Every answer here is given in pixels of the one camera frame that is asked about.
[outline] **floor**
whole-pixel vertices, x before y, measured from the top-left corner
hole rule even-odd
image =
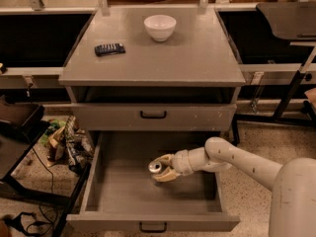
[[[67,116],[45,116],[45,119],[67,119]],[[239,121],[239,148],[248,150],[254,154],[261,155],[279,163],[285,163],[297,157],[315,158],[316,130],[311,127],[262,124]],[[231,132],[224,132],[221,136],[232,140]],[[46,148],[37,144],[35,151],[45,164]],[[16,178],[23,185],[33,189],[50,191],[51,175],[40,164],[35,152],[30,153],[32,162],[22,166],[16,174]],[[70,195],[77,180],[76,174],[68,170],[67,160],[60,161],[49,168],[54,175],[54,192],[63,195]],[[244,173],[232,167],[221,173],[221,186],[224,204],[231,215],[239,215],[240,223],[231,231],[224,233],[216,232],[166,232],[164,234],[143,234],[139,232],[94,232],[94,229],[87,229],[88,233],[78,232],[70,224],[66,224],[62,237],[137,237],[137,236],[164,236],[164,237],[267,237],[269,228],[269,212],[271,193],[258,183],[247,177]],[[75,204],[74,213],[80,207],[82,195]],[[53,217],[54,212],[45,207],[48,216]],[[0,198],[0,217],[6,214],[12,216],[21,211],[35,212],[39,219],[42,216],[39,206],[23,202],[12,201]],[[26,217],[23,221],[27,226],[32,219]],[[24,236],[12,229],[13,237]]]

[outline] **gray cabinet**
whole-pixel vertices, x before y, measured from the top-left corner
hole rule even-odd
[[[164,42],[144,30],[153,14],[178,22]],[[126,53],[97,57],[94,46],[109,42]],[[68,216],[74,227],[230,231],[239,222],[225,210],[218,173],[155,184],[147,170],[165,152],[201,147],[209,132],[230,128],[245,80],[213,8],[97,12],[59,82],[96,147],[81,211]]]

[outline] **black remote control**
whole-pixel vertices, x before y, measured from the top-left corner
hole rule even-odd
[[[97,56],[105,56],[111,54],[125,53],[125,48],[122,43],[107,43],[100,44],[95,47]]]

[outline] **black desk surface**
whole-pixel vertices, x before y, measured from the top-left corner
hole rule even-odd
[[[259,3],[273,35],[283,40],[316,40],[316,2]]]
[[[46,121],[40,121],[34,126],[29,133],[30,142],[16,140],[0,134],[0,180],[19,164],[48,126],[49,123]]]

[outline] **closed drawer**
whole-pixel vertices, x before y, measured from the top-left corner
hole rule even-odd
[[[228,130],[236,105],[73,104],[86,130]]]
[[[67,221],[79,231],[230,231],[219,175],[196,172],[156,184],[150,161],[165,153],[203,146],[196,132],[108,131],[99,137],[79,214]]]

